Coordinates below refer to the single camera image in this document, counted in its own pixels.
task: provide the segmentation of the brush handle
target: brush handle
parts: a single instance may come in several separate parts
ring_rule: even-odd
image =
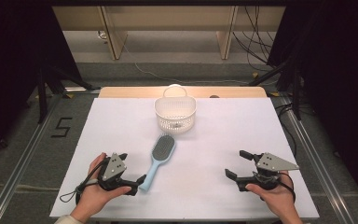
[[[142,185],[140,185],[138,188],[143,189],[145,191],[148,191],[150,188],[150,185],[152,184],[153,178],[156,174],[157,168],[159,166],[158,161],[153,161],[152,166],[150,167],[149,171],[147,172],[146,179]]]

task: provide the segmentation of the printed number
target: printed number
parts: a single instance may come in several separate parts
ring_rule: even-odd
[[[58,137],[66,137],[66,135],[68,134],[69,130],[71,129],[70,127],[62,127],[61,126],[61,122],[64,120],[64,119],[72,119],[72,118],[60,118],[60,120],[58,121],[58,124],[56,126],[56,130],[65,130],[65,134],[54,134],[52,135],[51,137],[52,138],[58,138]]]

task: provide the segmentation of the white tabletop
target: white tabletop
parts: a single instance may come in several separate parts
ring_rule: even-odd
[[[70,214],[75,199],[59,197],[84,180],[101,152],[128,153],[122,178],[135,181],[147,173],[151,151],[162,130],[154,110],[156,99],[95,99],[74,157],[62,182],[51,217]],[[194,127],[174,136],[176,148],[161,165],[148,192],[121,196],[93,218],[126,221],[222,221],[273,218],[266,204],[251,192],[239,192],[225,169],[238,176],[256,171],[239,151],[270,152],[296,160],[269,98],[197,99]],[[300,171],[291,171],[296,208],[303,218],[319,217]]]

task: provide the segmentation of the hand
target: hand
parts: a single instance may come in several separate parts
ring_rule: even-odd
[[[94,169],[103,159],[105,159],[106,154],[102,153],[98,156],[90,165],[89,173]],[[100,171],[98,169],[91,177],[91,179],[96,179]],[[120,187],[111,191],[106,191],[102,189],[98,184],[87,186],[83,194],[81,195],[80,201],[77,204],[74,211],[71,213],[71,217],[74,217],[76,220],[85,223],[87,220],[94,214],[99,213],[103,207],[112,199],[123,195],[131,190],[131,187]]]
[[[281,171],[281,173],[288,175],[287,171]],[[281,181],[292,188],[293,183],[287,175],[281,175]],[[246,188],[260,196],[266,202],[269,210],[277,215],[283,223],[302,223],[295,208],[293,195],[285,187],[278,185],[275,189],[265,190],[258,185],[248,184]]]

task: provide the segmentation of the white basket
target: white basket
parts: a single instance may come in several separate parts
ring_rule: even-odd
[[[180,88],[185,95],[166,96],[166,91],[171,88]],[[161,130],[166,133],[178,134],[185,133],[193,127],[197,104],[193,97],[187,96],[185,88],[173,84],[165,89],[163,97],[156,100],[155,110]]]

